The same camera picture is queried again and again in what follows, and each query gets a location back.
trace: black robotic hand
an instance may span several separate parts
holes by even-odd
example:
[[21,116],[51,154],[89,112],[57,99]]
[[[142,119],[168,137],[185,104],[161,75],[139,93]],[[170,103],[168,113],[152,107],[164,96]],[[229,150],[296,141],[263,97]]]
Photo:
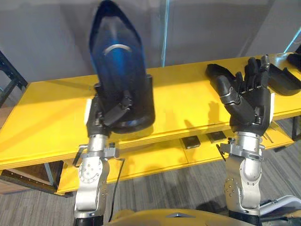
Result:
[[219,65],[208,65],[206,73],[231,114],[230,126],[233,132],[252,132],[262,136],[269,127],[273,103],[267,89],[268,72],[268,56],[263,56],[261,62],[250,58],[245,66],[245,79],[241,72],[237,72],[234,77]]

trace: cable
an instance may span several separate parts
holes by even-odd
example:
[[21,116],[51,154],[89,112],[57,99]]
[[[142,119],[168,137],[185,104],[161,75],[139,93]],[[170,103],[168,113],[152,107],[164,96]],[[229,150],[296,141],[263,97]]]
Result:
[[222,159],[224,159],[224,161],[226,161],[224,155],[222,154],[222,152],[220,151],[220,146],[216,145],[218,152],[221,154]]
[[119,170],[119,174],[118,174],[118,177],[117,177],[117,181],[116,181],[116,184],[115,184],[115,187],[114,187],[113,199],[112,199],[112,207],[111,207],[111,214],[110,214],[109,222],[112,220],[113,211],[114,211],[114,201],[115,201],[115,194],[116,194],[117,184],[118,184],[118,181],[119,181],[119,178],[120,178],[120,175],[121,175],[121,171],[122,171],[122,167],[123,167],[124,161],[126,159],[117,159],[117,160],[122,161],[122,164],[121,164],[121,167],[120,167],[120,170]]

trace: floor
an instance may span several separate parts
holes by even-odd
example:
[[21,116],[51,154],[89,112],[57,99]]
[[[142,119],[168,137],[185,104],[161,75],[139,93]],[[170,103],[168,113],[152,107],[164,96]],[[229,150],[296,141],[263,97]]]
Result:
[[[291,133],[292,120],[278,123]],[[286,194],[301,197],[301,141],[281,152],[264,152],[261,200]],[[158,173],[119,183],[114,212],[157,208],[189,208],[225,212],[225,163],[216,161]],[[114,184],[109,185],[105,222],[111,209]],[[0,196],[1,226],[71,226],[75,197],[64,198],[39,191]]]

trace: wooden surface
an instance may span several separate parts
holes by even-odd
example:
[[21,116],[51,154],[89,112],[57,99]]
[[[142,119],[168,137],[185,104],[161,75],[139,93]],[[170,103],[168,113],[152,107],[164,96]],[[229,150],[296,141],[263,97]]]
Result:
[[0,194],[20,192],[25,190],[29,190],[29,188],[20,185],[15,185],[4,180],[0,180]]
[[[227,137],[234,134],[231,130],[224,131]],[[293,144],[292,139],[274,122],[262,138],[262,144],[266,149]],[[168,170],[174,170],[193,166],[201,163],[212,162],[222,159],[216,148],[216,143],[211,143],[206,134],[198,136],[201,145],[198,148],[185,149],[181,139],[158,142],[140,150],[121,154],[125,158],[125,164],[121,172],[120,180],[132,179]],[[110,173],[108,183],[115,182],[121,166],[121,161],[109,160]],[[64,194],[77,190],[79,186],[78,168],[64,164],[61,181],[57,194]]]
[[[287,54],[271,55],[280,68],[289,65]],[[248,57],[148,69],[153,76],[156,120],[132,134],[112,134],[121,149],[229,129],[230,115],[205,76],[208,63],[244,71]],[[88,142],[83,123],[86,99],[94,95],[95,75],[29,85],[0,131],[0,169],[74,158],[79,144]],[[299,115],[301,93],[276,94],[274,119]]]
[[[51,169],[53,178],[56,178],[56,175],[59,171],[60,162],[54,161],[49,163],[49,167]],[[11,171],[13,173],[19,174],[21,176],[39,181],[41,183],[44,183],[46,185],[51,185],[47,176],[47,172],[45,169],[44,164],[37,164],[32,166],[24,166],[24,167],[18,167],[14,169],[8,169],[8,171]]]

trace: black metal frame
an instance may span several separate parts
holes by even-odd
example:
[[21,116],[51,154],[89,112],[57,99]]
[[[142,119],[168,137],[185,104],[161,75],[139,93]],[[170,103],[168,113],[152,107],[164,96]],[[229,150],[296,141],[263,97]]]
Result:
[[9,62],[9,60],[0,51],[0,70],[3,71],[10,79],[11,82],[5,87],[3,92],[0,94],[0,107],[4,104],[5,100],[8,98],[13,89],[18,86],[20,90],[26,88],[28,83],[20,75],[20,73],[14,68],[14,66]]

